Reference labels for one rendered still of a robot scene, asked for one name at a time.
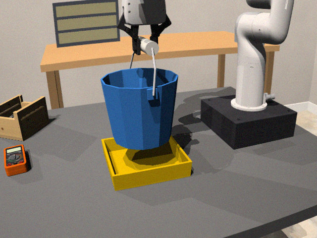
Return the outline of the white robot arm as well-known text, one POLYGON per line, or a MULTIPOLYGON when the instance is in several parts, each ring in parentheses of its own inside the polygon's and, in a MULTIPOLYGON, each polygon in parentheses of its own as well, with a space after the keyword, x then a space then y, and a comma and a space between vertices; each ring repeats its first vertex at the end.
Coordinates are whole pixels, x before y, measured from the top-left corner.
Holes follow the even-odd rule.
POLYGON ((267 108, 274 94, 264 93, 265 44, 279 45, 287 37, 294 0, 246 0, 253 8, 270 9, 270 13, 245 12, 235 22, 237 37, 236 98, 231 106, 257 112, 267 108))

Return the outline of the yellow shallow tray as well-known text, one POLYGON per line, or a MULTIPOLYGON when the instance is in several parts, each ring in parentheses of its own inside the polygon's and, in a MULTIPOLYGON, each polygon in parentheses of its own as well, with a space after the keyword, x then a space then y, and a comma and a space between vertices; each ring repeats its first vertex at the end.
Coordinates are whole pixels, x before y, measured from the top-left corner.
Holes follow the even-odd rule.
POLYGON ((114 138, 102 139, 115 191, 191 176, 192 161, 175 139, 147 150, 126 149, 114 138))

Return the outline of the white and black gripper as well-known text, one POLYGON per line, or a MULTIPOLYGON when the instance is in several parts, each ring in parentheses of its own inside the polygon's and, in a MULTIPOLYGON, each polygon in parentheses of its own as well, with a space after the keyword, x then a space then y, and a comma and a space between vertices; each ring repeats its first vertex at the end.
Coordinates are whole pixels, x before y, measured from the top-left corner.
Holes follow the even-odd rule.
POLYGON ((137 55, 141 54, 139 25, 150 25, 150 40, 158 44, 161 32, 171 25, 166 14, 165 0, 122 0, 121 18, 117 28, 132 37, 132 49, 137 55), (131 28, 124 24, 131 25, 131 28))

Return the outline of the wooden crate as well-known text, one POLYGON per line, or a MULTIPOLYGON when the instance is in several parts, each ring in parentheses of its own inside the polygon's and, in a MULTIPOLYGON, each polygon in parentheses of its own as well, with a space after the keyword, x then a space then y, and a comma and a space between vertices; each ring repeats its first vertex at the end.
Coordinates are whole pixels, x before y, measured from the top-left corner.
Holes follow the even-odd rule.
POLYGON ((1 138, 24 141, 48 123, 44 96, 33 102, 24 102, 22 95, 17 95, 0 104, 1 138))

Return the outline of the orange digital multimeter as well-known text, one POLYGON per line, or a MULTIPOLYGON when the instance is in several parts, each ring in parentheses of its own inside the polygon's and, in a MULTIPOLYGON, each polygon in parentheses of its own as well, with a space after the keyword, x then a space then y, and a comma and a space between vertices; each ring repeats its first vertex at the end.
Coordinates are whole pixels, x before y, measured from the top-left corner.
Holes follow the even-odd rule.
POLYGON ((4 149, 4 168, 7 176, 28 172, 24 145, 4 149))

